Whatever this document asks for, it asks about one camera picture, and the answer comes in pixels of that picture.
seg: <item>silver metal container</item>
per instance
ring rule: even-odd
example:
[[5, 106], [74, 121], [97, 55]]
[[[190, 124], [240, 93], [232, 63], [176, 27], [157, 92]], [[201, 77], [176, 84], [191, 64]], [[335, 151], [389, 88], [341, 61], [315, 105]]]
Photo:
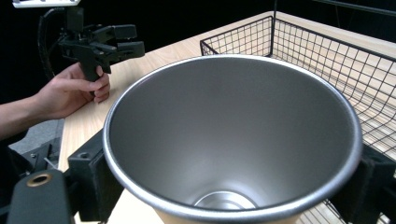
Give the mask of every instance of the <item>silver metal container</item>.
[[159, 214], [262, 223], [334, 195], [355, 171], [362, 139], [353, 107], [320, 77], [217, 55], [138, 80], [111, 107], [104, 145], [115, 177]]

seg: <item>light wood tabletop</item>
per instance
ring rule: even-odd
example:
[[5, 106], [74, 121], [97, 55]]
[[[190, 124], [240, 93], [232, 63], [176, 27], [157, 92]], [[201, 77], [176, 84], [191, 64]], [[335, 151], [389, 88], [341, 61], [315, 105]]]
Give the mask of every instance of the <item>light wood tabletop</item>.
[[[202, 39], [227, 32], [235, 27], [239, 27], [251, 21], [256, 21], [273, 14], [274, 12], [271, 11], [265, 12], [218, 29], [187, 38], [172, 45], [155, 49], [154, 51], [147, 52], [142, 58], [130, 59], [112, 65], [112, 74], [110, 75], [111, 91], [109, 99], [100, 104], [89, 103], [65, 119], [59, 169], [62, 171], [67, 170], [67, 158], [103, 128], [109, 108], [118, 99], [118, 97], [139, 78], [169, 63], [201, 56], [199, 42]], [[353, 43], [354, 45], [396, 58], [396, 44], [394, 43], [351, 33], [328, 25], [293, 17], [281, 12], [277, 12], [276, 17], [283, 21], [292, 22], [324, 35], [332, 36], [334, 38]], [[163, 222], [150, 206], [142, 203], [136, 199], [135, 196], [125, 190], [114, 208], [108, 223], [156, 224]]]

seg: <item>black metal frame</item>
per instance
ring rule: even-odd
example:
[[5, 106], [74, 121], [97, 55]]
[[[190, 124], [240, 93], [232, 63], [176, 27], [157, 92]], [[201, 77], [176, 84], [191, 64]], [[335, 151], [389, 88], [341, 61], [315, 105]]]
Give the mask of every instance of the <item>black metal frame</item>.
[[[395, 58], [276, 19], [276, 10], [274, 16], [203, 39], [200, 48], [202, 55], [232, 53], [271, 57], [322, 77], [355, 108], [361, 120], [364, 145], [376, 149], [386, 157], [384, 160], [390, 159], [390, 166], [394, 167]], [[333, 204], [324, 203], [343, 223]], [[389, 219], [382, 215], [379, 221], [387, 223]]]

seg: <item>black background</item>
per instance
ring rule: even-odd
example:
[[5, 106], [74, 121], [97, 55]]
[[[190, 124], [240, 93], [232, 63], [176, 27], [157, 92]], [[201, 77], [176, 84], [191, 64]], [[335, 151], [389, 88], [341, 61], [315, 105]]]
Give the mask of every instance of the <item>black background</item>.
[[[396, 11], [394, 0], [344, 0]], [[274, 9], [273, 0], [119, 1], [81, 0], [84, 23], [136, 25], [146, 52], [198, 35], [222, 25]], [[14, 8], [11, 0], [0, 6], [0, 103], [36, 93], [48, 80], [39, 60], [36, 36], [39, 17], [48, 8]], [[396, 18], [335, 7], [312, 0], [279, 0], [277, 10], [396, 43]], [[61, 19], [52, 22], [49, 36], [57, 36]], [[51, 59], [54, 71], [70, 64], [62, 56]]]

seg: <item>black wire basket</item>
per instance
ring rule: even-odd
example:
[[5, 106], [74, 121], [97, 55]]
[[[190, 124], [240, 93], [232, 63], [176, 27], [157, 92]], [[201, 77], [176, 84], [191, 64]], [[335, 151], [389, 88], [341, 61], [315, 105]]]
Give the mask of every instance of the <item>black wire basket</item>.
[[[396, 59], [268, 16], [200, 41], [202, 55], [248, 54], [298, 65], [327, 80], [353, 105], [364, 145], [396, 161]], [[388, 223], [381, 215], [378, 223]], [[298, 223], [345, 223], [329, 201]]]

